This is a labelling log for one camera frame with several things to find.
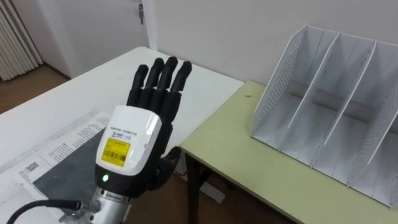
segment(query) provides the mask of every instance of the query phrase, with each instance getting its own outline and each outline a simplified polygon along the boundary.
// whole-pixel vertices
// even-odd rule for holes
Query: black cable
[[[56,199],[48,199],[48,200],[38,200],[35,202],[28,203],[18,209],[14,214],[11,215],[11,218],[8,220],[7,224],[14,224],[17,218],[22,215],[24,212],[28,211],[31,208],[46,206],[51,208],[67,208],[70,210],[77,211],[81,208],[80,201],[74,200],[56,200]]]

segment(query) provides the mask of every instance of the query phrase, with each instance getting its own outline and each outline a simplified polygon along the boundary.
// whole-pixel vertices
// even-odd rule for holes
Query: black robotic finger
[[[149,190],[157,190],[161,188],[173,174],[178,161],[180,160],[181,149],[178,146],[175,146],[170,150],[170,152],[163,158],[160,158],[160,161],[157,165],[157,172],[151,183],[148,186]]]
[[[162,109],[160,110],[159,116],[166,120],[167,122],[173,122],[175,116],[177,115],[178,109],[180,107],[181,93],[185,82],[189,74],[192,71],[192,64],[190,62],[184,62],[181,69],[178,71],[175,77],[171,91],[167,93],[167,96],[163,102]]]
[[[141,95],[141,88],[144,86],[144,80],[148,73],[148,66],[140,65],[134,76],[134,81],[132,82],[132,87],[129,93],[129,98],[127,99],[128,106],[137,106],[139,97]]]
[[[145,84],[145,88],[153,88],[157,86],[157,83],[159,82],[159,76],[160,73],[162,72],[164,68],[164,62],[163,59],[157,58],[152,66],[150,68],[150,72],[148,75],[147,83]]]
[[[173,85],[170,89],[170,91],[182,91],[185,86],[185,82],[187,81],[187,78],[189,74],[191,74],[192,71],[192,64],[191,62],[184,62],[184,64],[181,66],[180,70],[177,73],[177,76],[174,79]]]
[[[152,99],[149,105],[149,110],[155,112],[156,114],[160,113],[163,101],[168,94],[167,89],[170,87],[173,78],[173,72],[177,64],[178,64],[177,58],[170,57],[167,60],[165,67],[163,68],[159,84],[157,86],[157,89],[154,90],[154,94],[152,95]]]
[[[137,106],[144,109],[149,109],[150,100],[153,95],[153,87],[157,86],[160,73],[164,67],[163,59],[157,58],[150,69],[145,88],[142,90]]]
[[[177,64],[178,60],[176,57],[169,57],[165,67],[163,68],[162,76],[160,77],[159,85],[157,86],[158,90],[166,90],[170,87],[173,78],[173,72]]]

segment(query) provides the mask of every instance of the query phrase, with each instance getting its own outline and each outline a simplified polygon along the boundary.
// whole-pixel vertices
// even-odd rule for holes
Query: baseboard
[[[53,72],[55,72],[57,75],[61,76],[62,78],[65,78],[66,80],[71,80],[69,76],[62,73],[60,70],[54,68],[53,66],[49,65],[47,62],[44,62],[43,65],[47,66],[49,69],[51,69]]]

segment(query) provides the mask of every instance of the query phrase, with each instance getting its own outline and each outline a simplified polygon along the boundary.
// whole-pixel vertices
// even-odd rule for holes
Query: table leg
[[[188,177],[188,224],[198,223],[200,166],[199,163],[185,154]]]

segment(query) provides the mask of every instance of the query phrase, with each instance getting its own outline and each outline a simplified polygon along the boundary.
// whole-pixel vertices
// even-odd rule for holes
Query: door
[[[149,46],[140,0],[50,0],[80,73]]]

